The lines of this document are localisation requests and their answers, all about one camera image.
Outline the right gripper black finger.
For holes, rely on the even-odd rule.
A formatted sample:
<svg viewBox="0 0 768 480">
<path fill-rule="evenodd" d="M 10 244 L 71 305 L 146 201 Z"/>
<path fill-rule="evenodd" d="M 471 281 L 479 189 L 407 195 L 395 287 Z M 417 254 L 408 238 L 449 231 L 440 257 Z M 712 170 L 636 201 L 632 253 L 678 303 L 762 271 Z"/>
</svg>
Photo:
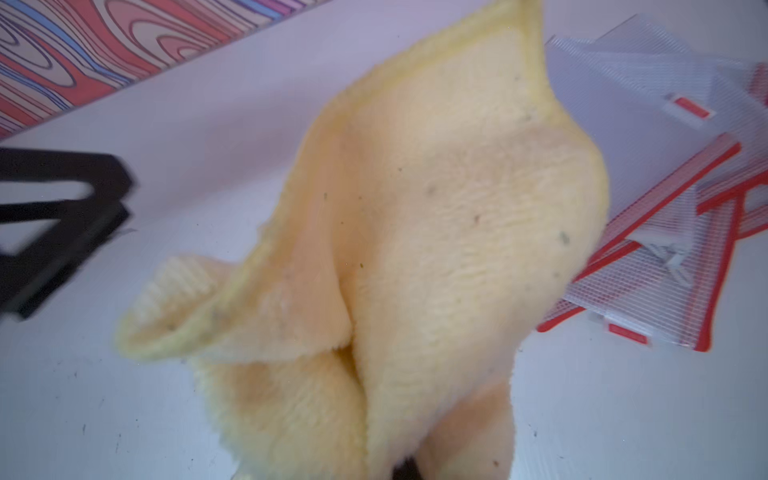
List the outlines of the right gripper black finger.
<svg viewBox="0 0 768 480">
<path fill-rule="evenodd" d="M 414 458 L 408 458 L 396 466 L 392 480 L 422 480 L 422 475 Z"/>
</svg>

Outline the clear mesh document bag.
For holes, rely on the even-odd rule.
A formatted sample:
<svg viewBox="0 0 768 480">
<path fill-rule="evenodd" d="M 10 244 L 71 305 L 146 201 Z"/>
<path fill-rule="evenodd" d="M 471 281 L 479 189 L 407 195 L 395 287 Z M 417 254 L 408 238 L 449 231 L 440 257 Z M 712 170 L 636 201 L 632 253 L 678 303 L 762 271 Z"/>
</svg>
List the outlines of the clear mesh document bag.
<svg viewBox="0 0 768 480">
<path fill-rule="evenodd" d="M 668 94 L 653 94 L 588 51 L 583 41 L 546 45 L 557 98 L 596 142 L 610 177 L 609 223 L 589 260 L 597 270 L 642 246 L 689 253 L 697 220 L 693 188 L 741 150 L 728 133 Z"/>
<path fill-rule="evenodd" d="M 538 331 L 591 313 L 641 344 L 708 351 L 744 198 L 742 186 L 653 187 L 609 223 L 603 247 Z"/>
<path fill-rule="evenodd" d="M 699 185 L 710 203 L 744 194 L 740 237 L 766 231 L 766 63 L 697 53 L 641 15 L 584 49 L 635 91 L 662 98 L 667 113 L 714 135 L 732 136 L 740 152 Z"/>
</svg>

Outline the yellow microfiber cloth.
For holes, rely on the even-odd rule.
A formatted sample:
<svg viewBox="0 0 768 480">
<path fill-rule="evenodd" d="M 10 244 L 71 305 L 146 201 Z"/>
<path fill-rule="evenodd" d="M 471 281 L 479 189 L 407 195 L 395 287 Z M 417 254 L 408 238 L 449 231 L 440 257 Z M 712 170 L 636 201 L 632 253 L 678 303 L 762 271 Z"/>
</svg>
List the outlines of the yellow microfiber cloth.
<svg viewBox="0 0 768 480">
<path fill-rule="evenodd" d="M 539 3 L 495 1 L 333 98 L 249 255 L 170 259 L 116 346 L 188 364 L 240 479 L 505 479 L 517 349 L 609 202 Z"/>
</svg>

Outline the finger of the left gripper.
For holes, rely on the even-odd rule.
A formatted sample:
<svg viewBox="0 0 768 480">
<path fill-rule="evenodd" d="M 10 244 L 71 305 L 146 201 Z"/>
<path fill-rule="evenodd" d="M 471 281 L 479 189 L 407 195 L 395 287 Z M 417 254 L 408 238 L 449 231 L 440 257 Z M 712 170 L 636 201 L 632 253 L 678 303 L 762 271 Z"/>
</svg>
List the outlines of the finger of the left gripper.
<svg viewBox="0 0 768 480">
<path fill-rule="evenodd" d="M 1 312 L 31 317 L 129 217 L 121 202 L 104 208 L 89 200 L 3 204 L 2 224 L 53 224 L 18 252 L 1 253 Z"/>
<path fill-rule="evenodd" d="M 1 179 L 11 183 L 74 181 L 91 188 L 88 196 L 77 200 L 3 204 L 3 222 L 61 220 L 79 210 L 104 213 L 119 205 L 134 184 L 129 171 L 113 155 L 13 148 L 1 150 Z"/>
</svg>

